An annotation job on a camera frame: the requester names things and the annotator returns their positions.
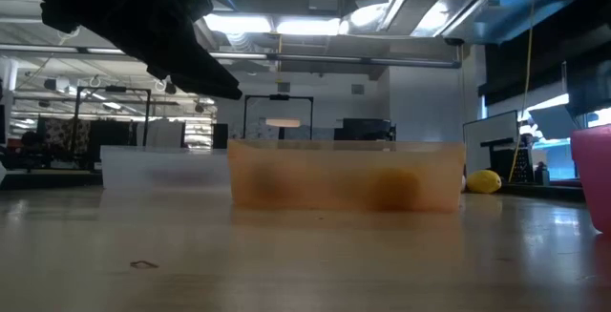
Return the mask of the orange-yellow lemon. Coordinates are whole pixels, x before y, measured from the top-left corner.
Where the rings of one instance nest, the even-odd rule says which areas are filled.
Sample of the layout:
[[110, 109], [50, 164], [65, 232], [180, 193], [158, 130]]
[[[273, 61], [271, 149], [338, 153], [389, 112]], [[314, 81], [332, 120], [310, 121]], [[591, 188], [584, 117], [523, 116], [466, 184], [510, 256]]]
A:
[[261, 201], [280, 201], [286, 198], [289, 188], [281, 172], [272, 166], [256, 164], [247, 175], [248, 195]]

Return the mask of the orange plastic bin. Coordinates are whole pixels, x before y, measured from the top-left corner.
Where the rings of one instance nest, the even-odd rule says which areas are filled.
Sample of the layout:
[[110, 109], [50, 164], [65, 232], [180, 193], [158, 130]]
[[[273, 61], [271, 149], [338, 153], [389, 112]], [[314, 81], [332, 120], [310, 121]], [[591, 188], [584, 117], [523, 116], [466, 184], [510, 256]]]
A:
[[[227, 158], [237, 207], [454, 212], [459, 206], [466, 150], [463, 144], [452, 142], [233, 139]], [[246, 175], [256, 164], [282, 173], [289, 188], [286, 198], [261, 201], [249, 197]], [[379, 211], [371, 207], [373, 177], [388, 168], [410, 171], [420, 180], [413, 209]]]

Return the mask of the yellow lemon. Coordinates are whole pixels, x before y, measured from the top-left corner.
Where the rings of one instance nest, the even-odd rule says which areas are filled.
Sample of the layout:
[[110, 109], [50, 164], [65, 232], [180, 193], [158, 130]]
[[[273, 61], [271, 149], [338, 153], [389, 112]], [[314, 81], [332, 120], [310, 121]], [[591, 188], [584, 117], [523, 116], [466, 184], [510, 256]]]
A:
[[467, 176], [466, 186], [474, 193], [492, 194], [501, 188], [502, 180], [494, 171], [480, 170]]
[[371, 207], [379, 211], [407, 211], [413, 209], [420, 193], [420, 180], [407, 170], [380, 170], [371, 183]]

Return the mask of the fluorescent ceiling light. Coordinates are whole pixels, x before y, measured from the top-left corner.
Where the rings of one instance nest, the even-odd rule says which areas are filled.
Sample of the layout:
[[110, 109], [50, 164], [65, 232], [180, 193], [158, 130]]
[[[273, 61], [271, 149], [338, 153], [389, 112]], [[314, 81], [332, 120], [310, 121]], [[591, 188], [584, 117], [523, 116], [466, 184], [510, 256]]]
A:
[[225, 34], [276, 32], [289, 35], [329, 35], [335, 36], [340, 30], [339, 18], [328, 20], [287, 19], [272, 24], [268, 16], [219, 15], [203, 17], [211, 31]]

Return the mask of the clear plastic bin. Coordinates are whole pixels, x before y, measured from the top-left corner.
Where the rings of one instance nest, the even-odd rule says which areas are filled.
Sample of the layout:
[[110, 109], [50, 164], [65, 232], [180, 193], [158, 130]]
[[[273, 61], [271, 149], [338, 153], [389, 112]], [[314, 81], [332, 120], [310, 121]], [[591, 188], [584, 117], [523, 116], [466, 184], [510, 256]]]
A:
[[107, 190], [187, 190], [230, 181], [225, 150], [104, 146], [100, 155]]

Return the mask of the grey ceiling pipe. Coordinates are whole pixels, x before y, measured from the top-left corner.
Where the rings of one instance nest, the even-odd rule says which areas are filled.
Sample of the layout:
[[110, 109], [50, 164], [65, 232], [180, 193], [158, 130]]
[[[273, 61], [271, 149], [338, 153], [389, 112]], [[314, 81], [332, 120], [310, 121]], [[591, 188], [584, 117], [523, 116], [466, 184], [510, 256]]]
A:
[[[0, 43], [0, 52], [23, 52], [23, 53], [59, 53], [59, 54], [81, 54], [101, 56], [126, 56], [119, 49], [112, 48], [87, 48], [69, 46], [42, 46], [42, 45], [20, 45]], [[333, 55], [306, 55], [292, 53], [265, 53], [265, 52], [210, 52], [215, 59], [234, 59], [252, 61], [300, 61], [300, 62], [323, 62], [350, 65], [371, 66], [393, 66], [393, 67], [422, 67], [435, 69], [459, 69], [461, 61], [442, 61], [417, 58], [377, 58], [377, 57], [354, 57]]]

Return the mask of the black background monitor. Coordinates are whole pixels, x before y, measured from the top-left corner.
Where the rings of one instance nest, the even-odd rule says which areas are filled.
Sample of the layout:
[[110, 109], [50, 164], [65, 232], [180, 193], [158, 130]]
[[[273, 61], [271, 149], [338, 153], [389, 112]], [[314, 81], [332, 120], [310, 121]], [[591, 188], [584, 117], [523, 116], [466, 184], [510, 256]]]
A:
[[386, 119], [345, 118], [340, 128], [334, 129], [335, 140], [394, 141], [396, 127]]

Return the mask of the white panel board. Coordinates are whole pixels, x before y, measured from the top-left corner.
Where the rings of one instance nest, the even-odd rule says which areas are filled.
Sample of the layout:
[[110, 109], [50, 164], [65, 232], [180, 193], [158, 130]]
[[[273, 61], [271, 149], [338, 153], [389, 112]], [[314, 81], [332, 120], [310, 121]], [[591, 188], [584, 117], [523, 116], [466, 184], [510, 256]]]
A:
[[511, 144], [518, 140], [517, 111], [487, 117], [463, 125], [466, 145], [466, 173], [491, 167], [490, 148], [482, 143], [510, 139]]

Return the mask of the dark window blind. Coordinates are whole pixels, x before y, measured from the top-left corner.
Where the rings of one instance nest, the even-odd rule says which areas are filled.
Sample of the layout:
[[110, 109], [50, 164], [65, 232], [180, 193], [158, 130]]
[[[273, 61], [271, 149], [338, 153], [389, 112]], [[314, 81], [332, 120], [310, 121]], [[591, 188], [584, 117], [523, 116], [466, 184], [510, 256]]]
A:
[[486, 80], [478, 94], [492, 105], [560, 80], [560, 65], [576, 68], [611, 50], [611, 7], [590, 12], [559, 12], [529, 32], [499, 45], [487, 45]]

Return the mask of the pink-red plastic bin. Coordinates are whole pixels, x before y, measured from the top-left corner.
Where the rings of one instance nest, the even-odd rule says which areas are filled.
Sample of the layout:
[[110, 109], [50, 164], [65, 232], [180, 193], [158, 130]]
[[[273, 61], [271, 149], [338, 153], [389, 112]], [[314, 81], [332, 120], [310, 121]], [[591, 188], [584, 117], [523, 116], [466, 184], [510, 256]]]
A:
[[571, 147], [593, 226], [611, 235], [611, 125], [574, 131]]

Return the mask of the black metal rig frame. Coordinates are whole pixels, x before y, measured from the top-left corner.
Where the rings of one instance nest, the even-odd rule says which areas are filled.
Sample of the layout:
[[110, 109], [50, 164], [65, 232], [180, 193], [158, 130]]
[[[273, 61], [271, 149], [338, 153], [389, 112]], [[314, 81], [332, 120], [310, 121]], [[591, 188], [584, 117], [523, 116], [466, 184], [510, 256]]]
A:
[[[76, 87], [76, 99], [75, 99], [74, 117], [73, 117], [74, 124], [73, 124], [72, 136], [71, 136], [71, 151], [72, 152], [74, 152], [75, 150], [75, 133], [77, 131], [78, 122], [79, 122], [81, 94], [84, 91], [91, 91], [92, 93], [95, 93], [98, 90], [99, 90], [99, 87], [89, 87], [89, 86], [77, 86]], [[129, 88], [129, 87], [118, 86], [118, 85], [106, 86], [103, 88], [103, 90], [107, 93], [117, 93], [117, 94], [126, 94], [127, 92], [146, 93], [144, 131], [143, 131], [143, 138], [142, 138], [142, 145], [146, 146], [148, 128], [149, 128], [150, 108], [151, 108], [151, 101], [152, 101], [152, 91], [150, 89]]]
[[247, 131], [247, 114], [248, 114], [248, 101], [253, 99], [269, 99], [276, 101], [288, 101], [290, 99], [307, 100], [310, 103], [309, 112], [309, 140], [313, 139], [313, 115], [314, 115], [314, 97], [313, 96], [291, 96], [289, 94], [246, 94], [243, 96], [243, 117], [242, 117], [242, 139], [246, 139]]

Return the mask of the silver ventilation duct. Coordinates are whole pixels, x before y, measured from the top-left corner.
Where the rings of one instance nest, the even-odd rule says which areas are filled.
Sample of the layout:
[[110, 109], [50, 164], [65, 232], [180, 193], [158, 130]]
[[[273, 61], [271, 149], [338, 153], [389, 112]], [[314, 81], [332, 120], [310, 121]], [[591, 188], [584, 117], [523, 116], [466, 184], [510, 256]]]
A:
[[500, 44], [563, 9], [574, 0], [351, 0], [339, 22], [342, 35], [453, 38]]

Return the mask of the black aluminium table frame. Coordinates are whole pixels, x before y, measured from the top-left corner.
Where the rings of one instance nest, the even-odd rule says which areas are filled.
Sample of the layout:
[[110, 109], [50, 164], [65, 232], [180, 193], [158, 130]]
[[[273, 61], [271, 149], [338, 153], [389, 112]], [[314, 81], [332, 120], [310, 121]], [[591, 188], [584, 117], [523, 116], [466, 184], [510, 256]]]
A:
[[535, 184], [505, 184], [493, 195], [517, 196], [523, 198], [549, 199], [557, 201], [584, 203], [585, 195], [580, 187], [535, 185]]

